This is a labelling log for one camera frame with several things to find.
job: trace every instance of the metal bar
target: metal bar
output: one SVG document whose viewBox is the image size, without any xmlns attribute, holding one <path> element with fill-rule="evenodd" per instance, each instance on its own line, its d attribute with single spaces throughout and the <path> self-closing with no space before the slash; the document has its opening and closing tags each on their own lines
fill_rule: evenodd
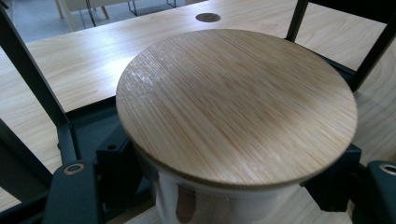
<svg viewBox="0 0 396 224">
<path fill-rule="evenodd" d="M 285 39 L 291 42 L 294 42 L 296 40 L 308 3 L 308 0 L 299 0 L 297 2 L 297 6 L 294 9 L 293 18 L 291 19 L 288 34 L 286 35 Z"/>
<path fill-rule="evenodd" d="M 41 223 L 48 193 L 42 193 L 33 199 L 15 205 L 0 213 L 0 223 Z"/>
<path fill-rule="evenodd" d="M 71 128 L 68 123 L 56 127 L 59 140 L 59 149 L 61 150 L 62 164 L 70 161 L 76 161 L 78 155 L 74 146 L 74 139 Z"/>
<path fill-rule="evenodd" d="M 0 186 L 20 201 L 48 190 L 52 179 L 50 171 L 1 119 L 0 176 Z"/>
<path fill-rule="evenodd" d="M 2 7 L 0 7 L 0 34 L 0 46 L 32 90 L 38 102 L 44 107 L 52 122 L 55 125 L 68 122 L 50 85 Z"/>
<path fill-rule="evenodd" d="M 396 9 L 395 0 L 311 0 L 310 2 L 383 23 L 388 23 Z"/>
<path fill-rule="evenodd" d="M 341 75 L 341 77 L 346 81 L 346 83 L 348 84 L 349 88 L 350 88 L 350 82 L 353 78 L 353 76 L 355 75 L 355 71 L 344 66 L 343 64 L 340 64 L 338 62 L 335 62 L 329 58 L 324 57 L 323 55 L 318 54 L 318 56 L 322 59 L 324 59 L 324 61 L 326 61 L 326 63 L 328 63 L 329 65 L 331 65 L 335 70 L 337 70 L 337 72 Z"/>
<path fill-rule="evenodd" d="M 370 72 L 374 69 L 376 63 L 388 49 L 396 36 L 396 11 L 393 13 L 388 25 L 376 40 L 373 47 L 370 49 L 367 56 L 364 58 L 361 66 L 356 71 L 355 75 L 348 83 L 352 91 L 357 91 L 364 80 L 368 77 Z"/>
</svg>

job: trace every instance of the gray floor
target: gray floor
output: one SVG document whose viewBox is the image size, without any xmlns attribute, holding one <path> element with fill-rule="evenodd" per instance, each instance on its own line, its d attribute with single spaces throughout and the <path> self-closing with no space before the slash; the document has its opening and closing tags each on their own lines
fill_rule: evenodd
<svg viewBox="0 0 396 224">
<path fill-rule="evenodd" d="M 60 18 L 55 0 L 3 1 L 9 6 L 6 12 L 26 43 L 71 32 L 66 19 Z M 166 0 L 138 0 L 135 4 L 139 16 L 172 8 L 167 5 Z M 184 6 L 184 0 L 177 0 L 177 6 Z M 106 6 L 106 10 L 109 20 L 106 20 L 101 8 L 92 11 L 97 26 L 135 17 L 129 11 L 127 3 Z M 88 10 L 76 11 L 72 15 L 79 30 L 93 27 Z"/>
</svg>

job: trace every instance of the black bracket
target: black bracket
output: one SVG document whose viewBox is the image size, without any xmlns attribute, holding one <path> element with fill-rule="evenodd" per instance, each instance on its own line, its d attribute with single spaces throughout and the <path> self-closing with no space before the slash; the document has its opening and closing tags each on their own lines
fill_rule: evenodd
<svg viewBox="0 0 396 224">
<path fill-rule="evenodd" d="M 92 162 L 74 161 L 58 168 L 43 223 L 104 223 Z"/>
<path fill-rule="evenodd" d="M 396 223 L 396 163 L 359 163 L 361 149 L 350 145 L 329 169 L 302 183 L 321 210 L 345 212 L 349 201 L 354 224 Z"/>
<path fill-rule="evenodd" d="M 96 159 L 106 208 L 131 208 L 143 174 L 133 145 L 121 126 L 96 150 Z"/>
</svg>

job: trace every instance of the wooden surface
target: wooden surface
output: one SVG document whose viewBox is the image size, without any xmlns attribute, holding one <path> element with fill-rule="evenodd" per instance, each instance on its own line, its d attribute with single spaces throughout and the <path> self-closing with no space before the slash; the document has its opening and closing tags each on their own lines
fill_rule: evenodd
<svg viewBox="0 0 396 224">
<path fill-rule="evenodd" d="M 151 161 L 229 189 L 303 182 L 344 153 L 358 116 L 348 85 L 312 51 L 241 30 L 144 50 L 120 78 L 117 109 Z"/>
<path fill-rule="evenodd" d="M 210 0 L 60 35 L 27 47 L 64 109 L 70 111 L 114 96 L 126 65 L 159 40 L 210 28 L 245 29 L 285 37 L 295 4 L 295 0 Z M 196 21 L 195 16 L 204 12 L 215 12 L 221 20 Z M 357 68 L 383 28 L 377 22 L 309 5 L 297 42 Z M 395 60 L 396 44 L 392 43 L 354 94 L 359 119 L 352 142 L 363 149 L 363 164 L 396 161 Z M 2 50 L 0 77 L 0 117 L 54 172 L 61 165 L 55 126 Z M 3 191 L 1 195 L 0 210 L 16 203 Z M 155 220 L 155 216 L 155 212 L 144 214 L 131 222 L 150 223 L 140 220 Z M 350 223 L 350 219 L 346 213 L 321 212 L 304 189 L 297 189 L 272 223 Z"/>
</svg>

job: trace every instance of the circular hole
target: circular hole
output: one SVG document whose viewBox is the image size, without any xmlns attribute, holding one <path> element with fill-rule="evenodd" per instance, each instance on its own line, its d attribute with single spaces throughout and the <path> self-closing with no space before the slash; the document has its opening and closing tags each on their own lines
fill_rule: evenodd
<svg viewBox="0 0 396 224">
<path fill-rule="evenodd" d="M 396 166 L 381 164 L 381 169 L 390 175 L 396 175 Z"/>
<path fill-rule="evenodd" d="M 117 148 L 116 145 L 110 145 L 110 146 L 107 147 L 108 150 L 114 150 L 116 148 Z"/>
<path fill-rule="evenodd" d="M 215 13 L 201 13 L 198 14 L 195 19 L 198 21 L 203 21 L 203 22 L 213 22 L 213 21 L 219 21 L 221 19 L 221 16 Z"/>
<path fill-rule="evenodd" d="M 85 168 L 84 164 L 81 163 L 69 165 L 66 168 L 64 168 L 64 174 L 75 175 L 76 173 L 81 172 L 84 168 Z"/>
</svg>

